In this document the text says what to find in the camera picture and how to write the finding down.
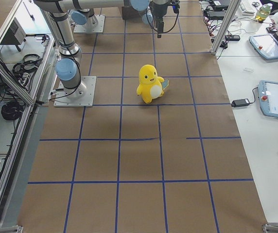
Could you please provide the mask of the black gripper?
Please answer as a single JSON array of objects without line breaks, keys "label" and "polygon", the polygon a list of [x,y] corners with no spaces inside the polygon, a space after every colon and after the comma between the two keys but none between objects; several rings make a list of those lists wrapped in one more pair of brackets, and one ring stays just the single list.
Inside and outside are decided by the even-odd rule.
[{"label": "black gripper", "polygon": [[167,8],[172,7],[175,14],[179,13],[179,0],[153,0],[152,14],[156,16],[157,38],[161,38],[164,30],[163,17],[167,14]]}]

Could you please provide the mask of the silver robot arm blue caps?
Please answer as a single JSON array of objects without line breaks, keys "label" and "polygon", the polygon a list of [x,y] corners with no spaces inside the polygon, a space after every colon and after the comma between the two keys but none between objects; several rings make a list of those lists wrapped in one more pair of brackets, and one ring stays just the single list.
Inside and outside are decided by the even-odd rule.
[{"label": "silver robot arm blue caps", "polygon": [[131,6],[140,12],[146,10],[150,4],[148,0],[35,0],[34,3],[43,13],[48,14],[49,19],[46,22],[58,42],[61,55],[55,71],[63,84],[66,96],[70,96],[71,99],[81,97],[85,88],[80,72],[82,51],[75,43],[68,10]]}]

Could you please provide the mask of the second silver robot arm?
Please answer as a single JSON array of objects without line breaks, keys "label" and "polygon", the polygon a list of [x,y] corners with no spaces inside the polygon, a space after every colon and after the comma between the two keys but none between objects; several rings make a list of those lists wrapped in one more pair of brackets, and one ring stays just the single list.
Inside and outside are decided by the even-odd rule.
[{"label": "second silver robot arm", "polygon": [[[157,37],[161,38],[164,33],[168,33],[171,29],[164,31],[163,17],[167,14],[168,7],[173,8],[173,12],[179,15],[180,1],[178,0],[127,0],[126,6],[132,7],[141,15],[142,21],[157,33]],[[98,20],[92,8],[81,8],[71,13],[72,20],[77,25],[89,27],[90,29],[98,26]]]}]

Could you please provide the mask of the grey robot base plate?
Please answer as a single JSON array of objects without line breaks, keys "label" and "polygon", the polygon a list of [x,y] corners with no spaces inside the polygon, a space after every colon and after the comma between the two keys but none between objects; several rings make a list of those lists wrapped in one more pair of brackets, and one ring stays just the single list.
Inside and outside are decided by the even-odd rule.
[{"label": "grey robot base plate", "polygon": [[60,81],[59,88],[63,90],[56,94],[55,107],[91,107],[93,105],[96,76],[82,76],[76,79],[70,83]]}]

